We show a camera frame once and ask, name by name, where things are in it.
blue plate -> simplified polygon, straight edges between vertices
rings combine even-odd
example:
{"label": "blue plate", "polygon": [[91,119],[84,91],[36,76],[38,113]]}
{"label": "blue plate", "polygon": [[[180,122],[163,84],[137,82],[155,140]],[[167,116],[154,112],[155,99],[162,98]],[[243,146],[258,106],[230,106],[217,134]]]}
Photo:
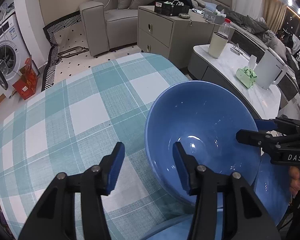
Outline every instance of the blue plate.
{"label": "blue plate", "polygon": [[[257,131],[243,103],[228,90],[204,81],[176,84],[153,103],[145,127],[146,153],[161,186],[175,198],[195,203],[182,189],[172,157],[172,145],[180,141],[214,172],[240,172],[251,185],[260,165],[260,149],[239,144],[240,129]],[[222,207],[222,198],[218,198]]]}
{"label": "blue plate", "polygon": [[[192,215],[178,217],[157,225],[147,232],[141,240],[185,240],[188,237]],[[221,240],[223,228],[223,209],[217,209],[217,226],[215,240]]]}
{"label": "blue plate", "polygon": [[276,225],[284,216],[291,198],[288,169],[288,166],[271,164],[270,156],[263,154],[255,192]]}

red gift bag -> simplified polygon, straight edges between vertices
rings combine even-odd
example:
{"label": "red gift bag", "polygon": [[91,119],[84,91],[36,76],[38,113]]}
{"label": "red gift bag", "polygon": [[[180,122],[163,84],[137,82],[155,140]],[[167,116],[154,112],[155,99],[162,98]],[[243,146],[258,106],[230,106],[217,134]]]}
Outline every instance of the red gift bag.
{"label": "red gift bag", "polygon": [[38,77],[32,69],[31,56],[26,59],[25,64],[26,65],[24,67],[19,69],[22,76],[13,84],[15,90],[24,100],[35,94],[38,83]]}

plastic bottle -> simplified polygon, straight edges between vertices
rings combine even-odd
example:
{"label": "plastic bottle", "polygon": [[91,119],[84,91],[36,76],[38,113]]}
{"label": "plastic bottle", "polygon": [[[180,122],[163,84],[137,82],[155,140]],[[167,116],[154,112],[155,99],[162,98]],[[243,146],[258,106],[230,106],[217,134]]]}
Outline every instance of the plastic bottle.
{"label": "plastic bottle", "polygon": [[219,27],[218,33],[228,38],[230,35],[230,22],[229,19],[225,18],[224,23]]}

washing machine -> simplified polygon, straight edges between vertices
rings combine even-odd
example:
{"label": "washing machine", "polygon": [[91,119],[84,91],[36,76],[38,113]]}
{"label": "washing machine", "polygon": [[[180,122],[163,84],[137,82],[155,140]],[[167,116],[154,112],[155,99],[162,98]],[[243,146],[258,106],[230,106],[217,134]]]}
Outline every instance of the washing machine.
{"label": "washing machine", "polygon": [[[19,69],[25,65],[30,57],[29,51],[22,38],[16,14],[12,14],[0,25],[0,60],[6,63],[5,70],[0,68],[0,85],[2,93],[10,98],[13,84],[20,78]],[[33,69],[38,75],[38,70],[32,62]]]}

green tissue box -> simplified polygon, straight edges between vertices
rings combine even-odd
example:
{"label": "green tissue box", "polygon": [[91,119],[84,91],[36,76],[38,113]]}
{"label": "green tissue box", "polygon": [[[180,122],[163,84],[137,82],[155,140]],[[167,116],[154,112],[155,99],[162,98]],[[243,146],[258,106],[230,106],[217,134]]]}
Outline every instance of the green tissue box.
{"label": "green tissue box", "polygon": [[235,75],[246,88],[250,88],[257,80],[255,72],[247,67],[238,68]]}

